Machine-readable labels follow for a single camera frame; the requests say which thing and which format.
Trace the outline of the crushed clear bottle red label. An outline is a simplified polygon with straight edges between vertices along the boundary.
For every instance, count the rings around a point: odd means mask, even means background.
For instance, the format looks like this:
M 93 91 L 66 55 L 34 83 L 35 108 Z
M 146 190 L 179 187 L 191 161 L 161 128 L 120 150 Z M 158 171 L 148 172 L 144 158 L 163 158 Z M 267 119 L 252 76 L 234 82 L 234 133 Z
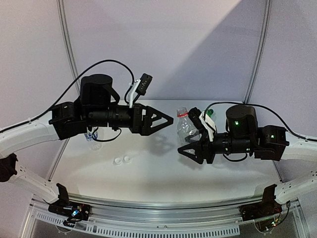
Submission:
M 185 142 L 185 137 L 190 133 L 199 131 L 196 129 L 192 121 L 188 117 L 188 111 L 185 107 L 180 107 L 176 110 L 178 124 L 177 124 L 177 135 L 180 146 L 184 146 L 188 143 Z

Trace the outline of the green plastic bottle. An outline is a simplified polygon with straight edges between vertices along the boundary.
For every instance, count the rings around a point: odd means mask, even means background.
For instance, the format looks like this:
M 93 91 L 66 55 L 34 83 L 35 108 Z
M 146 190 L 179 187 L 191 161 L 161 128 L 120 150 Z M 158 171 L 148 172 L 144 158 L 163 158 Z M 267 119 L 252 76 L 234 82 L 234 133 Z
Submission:
M 209 117 L 211 117 L 213 115 L 213 109 L 208 109 L 206 111 L 206 115 L 208 115 Z

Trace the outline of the white bottle cap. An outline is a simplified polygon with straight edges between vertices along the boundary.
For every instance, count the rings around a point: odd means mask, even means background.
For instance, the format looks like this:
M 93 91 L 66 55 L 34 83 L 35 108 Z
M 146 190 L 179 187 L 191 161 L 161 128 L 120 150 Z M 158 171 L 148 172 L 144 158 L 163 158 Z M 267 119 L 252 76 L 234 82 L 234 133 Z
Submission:
M 122 164 L 122 159 L 120 157 L 117 157 L 113 160 L 114 165 L 120 165 Z
M 130 156 L 124 156 L 124 157 L 123 157 L 123 162 L 124 162 L 124 163 L 130 163 L 131 160 L 132 160 L 132 159 L 131 159 Z

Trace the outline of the clear labelled water bottle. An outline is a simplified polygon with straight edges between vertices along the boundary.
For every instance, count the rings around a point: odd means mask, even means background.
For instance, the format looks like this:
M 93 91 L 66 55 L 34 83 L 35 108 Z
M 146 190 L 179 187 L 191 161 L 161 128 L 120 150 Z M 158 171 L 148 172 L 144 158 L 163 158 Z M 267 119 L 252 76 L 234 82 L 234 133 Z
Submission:
M 101 149 L 102 144 L 98 142 L 98 127 L 91 127 L 90 129 L 88 128 L 85 135 L 85 138 L 90 146 L 90 149 L 93 151 L 97 151 Z

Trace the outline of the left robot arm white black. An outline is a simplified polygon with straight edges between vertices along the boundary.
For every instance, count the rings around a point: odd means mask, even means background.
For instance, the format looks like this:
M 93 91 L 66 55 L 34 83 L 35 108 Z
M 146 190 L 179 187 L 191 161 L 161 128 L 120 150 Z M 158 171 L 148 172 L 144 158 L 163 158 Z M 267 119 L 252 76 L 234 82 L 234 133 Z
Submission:
M 58 104 L 38 119 L 9 126 L 0 131 L 0 180 L 21 186 L 54 204 L 63 215 L 70 215 L 73 203 L 65 186 L 52 183 L 22 166 L 16 152 L 43 142 L 64 140 L 84 134 L 88 129 L 128 128 L 132 133 L 149 136 L 173 124 L 173 118 L 139 103 L 120 105 L 120 96 L 105 74 L 85 76 L 80 96 L 74 102 Z

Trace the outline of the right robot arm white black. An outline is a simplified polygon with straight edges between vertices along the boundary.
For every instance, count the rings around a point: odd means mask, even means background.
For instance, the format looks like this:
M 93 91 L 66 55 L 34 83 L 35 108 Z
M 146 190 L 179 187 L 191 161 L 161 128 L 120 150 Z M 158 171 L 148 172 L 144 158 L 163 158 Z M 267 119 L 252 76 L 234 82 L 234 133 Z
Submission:
M 293 132 L 290 127 L 258 126 L 256 104 L 231 103 L 226 110 L 224 133 L 217 132 L 207 111 L 192 108 L 188 115 L 200 139 L 178 148 L 178 153 L 198 164 L 212 164 L 217 154 L 244 154 L 256 159 L 280 161 L 317 159 L 317 139 Z

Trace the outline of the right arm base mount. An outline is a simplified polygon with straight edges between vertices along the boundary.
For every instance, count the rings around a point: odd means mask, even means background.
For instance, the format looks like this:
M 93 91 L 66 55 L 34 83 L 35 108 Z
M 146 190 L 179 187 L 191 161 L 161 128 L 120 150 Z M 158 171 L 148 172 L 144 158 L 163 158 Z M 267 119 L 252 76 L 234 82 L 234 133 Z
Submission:
M 287 218 L 291 201 L 286 202 L 286 214 L 282 215 L 282 205 L 271 198 L 262 198 L 262 201 L 241 205 L 238 207 L 243 221 L 254 221 L 256 230 L 266 235 L 281 225 Z

